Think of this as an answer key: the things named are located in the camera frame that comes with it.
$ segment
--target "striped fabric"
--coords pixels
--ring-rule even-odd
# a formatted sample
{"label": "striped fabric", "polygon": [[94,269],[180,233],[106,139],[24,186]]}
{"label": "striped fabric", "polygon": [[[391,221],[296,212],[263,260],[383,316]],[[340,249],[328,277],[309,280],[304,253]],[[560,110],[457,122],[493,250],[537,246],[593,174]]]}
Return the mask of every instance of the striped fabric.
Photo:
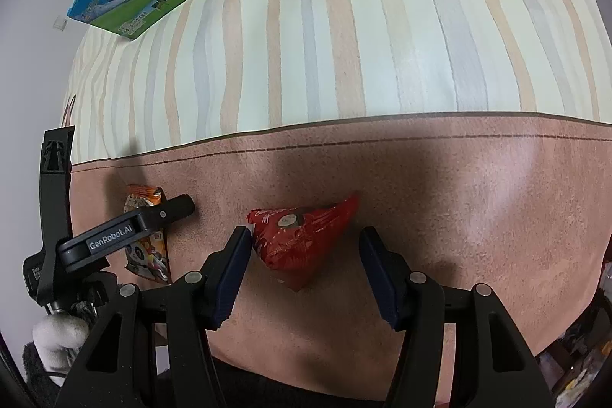
{"label": "striped fabric", "polygon": [[135,41],[91,27],[73,162],[320,120],[538,111],[612,123],[595,0],[189,0]]}

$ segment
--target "dashed stitching line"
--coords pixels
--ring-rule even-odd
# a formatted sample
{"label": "dashed stitching line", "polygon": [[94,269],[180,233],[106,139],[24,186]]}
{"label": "dashed stitching line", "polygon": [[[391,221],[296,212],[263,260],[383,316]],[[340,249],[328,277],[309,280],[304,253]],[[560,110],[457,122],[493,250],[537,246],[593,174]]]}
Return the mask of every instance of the dashed stitching line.
{"label": "dashed stitching line", "polygon": [[79,170],[75,173],[89,172],[91,170],[105,170],[108,168],[137,168],[143,166],[155,166],[158,164],[166,163],[178,163],[180,161],[191,161],[192,159],[210,158],[212,156],[223,156],[226,154],[247,154],[247,153],[262,153],[268,151],[289,151],[293,149],[310,149],[317,147],[329,147],[329,146],[344,146],[344,145],[358,145],[358,144],[372,144],[372,143],[384,143],[384,142],[409,142],[411,140],[434,140],[434,139],[570,139],[570,140],[585,140],[589,142],[612,142],[612,139],[598,139],[595,137],[571,137],[571,136],[555,136],[546,134],[482,134],[473,136],[422,136],[422,137],[399,137],[393,139],[366,139],[366,140],[345,140],[341,142],[321,142],[315,144],[298,144],[298,145],[287,145],[280,147],[267,147],[258,149],[239,149],[232,151],[220,151],[217,153],[199,154],[198,156],[191,156],[189,158],[177,158],[169,159],[167,161],[156,161],[154,163],[140,163],[140,164],[128,164],[128,165],[111,165],[111,166],[97,166],[94,168],[87,168]]}

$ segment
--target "gloved hand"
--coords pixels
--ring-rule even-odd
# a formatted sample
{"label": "gloved hand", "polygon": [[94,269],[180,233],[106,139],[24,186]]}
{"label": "gloved hand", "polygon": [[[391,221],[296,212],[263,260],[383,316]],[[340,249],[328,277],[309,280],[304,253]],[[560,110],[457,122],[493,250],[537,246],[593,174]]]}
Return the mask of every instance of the gloved hand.
{"label": "gloved hand", "polygon": [[67,313],[49,315],[34,326],[34,346],[45,371],[60,374],[50,375],[55,384],[63,386],[64,378],[89,333],[85,321]]}

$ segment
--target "blue rubber fingertip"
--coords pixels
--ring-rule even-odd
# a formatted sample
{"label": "blue rubber fingertip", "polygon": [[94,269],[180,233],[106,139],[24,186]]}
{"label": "blue rubber fingertip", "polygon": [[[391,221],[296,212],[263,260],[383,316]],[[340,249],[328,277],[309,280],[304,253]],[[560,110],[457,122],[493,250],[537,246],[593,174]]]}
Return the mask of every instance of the blue rubber fingertip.
{"label": "blue rubber fingertip", "polygon": [[372,242],[366,237],[359,239],[359,256],[368,276],[369,286],[374,293],[376,304],[382,318],[392,329],[398,325],[400,315],[397,309],[397,292],[391,277],[387,274],[383,262],[374,250]]}
{"label": "blue rubber fingertip", "polygon": [[236,295],[243,281],[250,257],[251,234],[247,230],[243,232],[240,241],[229,259],[225,272],[219,280],[216,293],[215,312],[212,315],[212,321],[217,327],[221,327],[221,324],[230,318],[232,308],[236,302]]}

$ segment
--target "black mechanical device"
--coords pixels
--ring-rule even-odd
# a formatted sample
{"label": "black mechanical device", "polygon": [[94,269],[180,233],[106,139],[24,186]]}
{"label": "black mechanical device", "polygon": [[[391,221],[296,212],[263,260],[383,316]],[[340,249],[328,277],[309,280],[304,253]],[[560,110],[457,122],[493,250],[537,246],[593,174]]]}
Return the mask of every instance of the black mechanical device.
{"label": "black mechanical device", "polygon": [[[251,254],[237,227],[222,251],[171,286],[117,288],[105,256],[194,212],[180,195],[125,213],[73,237],[68,189],[73,128],[45,133],[41,156],[43,249],[24,262],[30,296],[49,312],[88,302],[95,325],[56,401],[57,408],[157,408],[154,326],[166,323],[177,408],[225,408],[206,330],[231,313]],[[471,291],[440,286],[388,251],[374,228],[359,254],[382,318],[405,338],[386,408],[431,408],[445,323],[457,324],[451,408],[552,408],[553,400],[518,328],[486,284]]]}

